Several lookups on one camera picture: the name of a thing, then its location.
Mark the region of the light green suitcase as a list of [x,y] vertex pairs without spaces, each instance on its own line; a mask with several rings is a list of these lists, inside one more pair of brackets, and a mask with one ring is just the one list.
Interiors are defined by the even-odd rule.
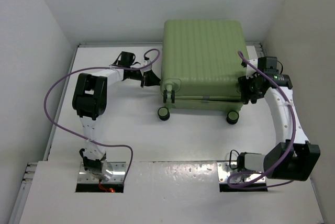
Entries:
[[248,57],[241,23],[226,19],[169,19],[164,23],[158,117],[172,109],[215,110],[227,123],[243,106],[238,78],[245,75],[238,51]]

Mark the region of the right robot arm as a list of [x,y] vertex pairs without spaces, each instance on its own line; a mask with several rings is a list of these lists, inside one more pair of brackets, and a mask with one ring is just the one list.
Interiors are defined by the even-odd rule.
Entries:
[[310,143],[298,119],[293,101],[291,78],[277,68],[276,57],[247,60],[238,53],[246,74],[238,78],[243,104],[267,102],[275,129],[275,147],[266,155],[241,152],[234,168],[235,176],[257,173],[260,178],[306,181],[321,151]]

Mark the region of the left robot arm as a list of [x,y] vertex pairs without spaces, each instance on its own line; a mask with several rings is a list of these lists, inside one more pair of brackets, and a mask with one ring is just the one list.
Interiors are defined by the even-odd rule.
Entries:
[[108,68],[78,75],[72,107],[84,131],[85,144],[80,155],[85,170],[100,179],[107,176],[108,162],[106,146],[97,144],[96,127],[107,108],[108,88],[126,79],[140,81],[141,87],[159,85],[160,78],[152,70],[159,56],[160,50],[150,49],[144,53],[143,61],[137,62],[134,53],[123,51]]

